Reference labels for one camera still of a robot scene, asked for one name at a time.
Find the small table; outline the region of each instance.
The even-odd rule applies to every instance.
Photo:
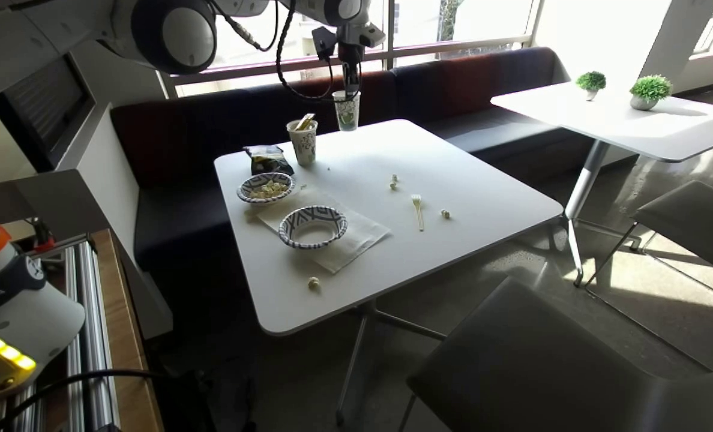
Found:
[[[554,199],[405,120],[318,133],[316,163],[310,169],[296,163],[290,144],[280,149],[296,164],[298,187],[306,185],[333,197],[338,206],[387,224],[390,235],[338,274],[327,274],[303,259],[304,251],[286,246],[237,199],[237,185],[250,176],[250,158],[245,152],[216,158],[257,318],[276,335],[366,305],[407,280],[562,215]],[[413,194],[424,200],[422,232]],[[321,280],[318,289],[306,287],[310,276]],[[344,394],[370,317],[372,312],[360,322]],[[437,335],[387,312],[380,312],[380,318]]]
[[[713,149],[713,104],[669,96],[646,113],[633,110],[629,98],[629,92],[599,90],[588,103],[585,90],[576,84],[539,86],[492,98],[494,104],[506,110],[596,138],[566,204],[569,246],[579,270],[576,282],[582,277],[576,218],[610,146],[662,161],[683,161]]]

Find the green plant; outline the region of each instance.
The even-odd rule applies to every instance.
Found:
[[[590,71],[582,71],[579,79],[576,79],[576,86],[579,88],[585,88],[590,92],[605,88],[605,74],[590,70]]]
[[[639,98],[650,98],[650,101],[668,98],[669,90],[672,90],[672,84],[662,74],[639,76],[639,80],[629,88],[629,92]]]

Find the white bowl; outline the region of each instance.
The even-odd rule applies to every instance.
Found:
[[[260,172],[237,187],[237,197],[250,204],[278,200],[292,190],[292,176],[286,172]]]
[[[348,218],[330,206],[303,206],[280,221],[280,239],[296,248],[318,248],[348,229]]]

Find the potted plant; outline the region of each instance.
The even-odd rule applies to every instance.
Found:
[[[662,74],[646,74],[629,88],[635,110],[650,110],[659,98],[668,98],[672,84]]]
[[[596,92],[598,92],[599,88],[605,88],[605,74],[599,74],[599,71],[596,71],[596,70],[582,71],[582,74],[576,79],[576,86],[582,88],[582,90],[588,90],[588,101],[593,101]]]

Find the booth seat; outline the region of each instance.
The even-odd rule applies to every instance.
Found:
[[[563,79],[549,48],[366,71],[360,79],[360,125],[407,116],[530,181],[549,161],[557,172],[576,169],[590,146],[579,133],[494,107],[490,98]],[[329,88],[329,79],[292,86],[314,96]],[[336,130],[329,98],[303,98],[280,84],[113,107],[116,132],[140,181],[140,266],[154,270],[179,257],[233,248],[213,158],[286,140],[286,122],[304,113],[316,113],[318,132]]]

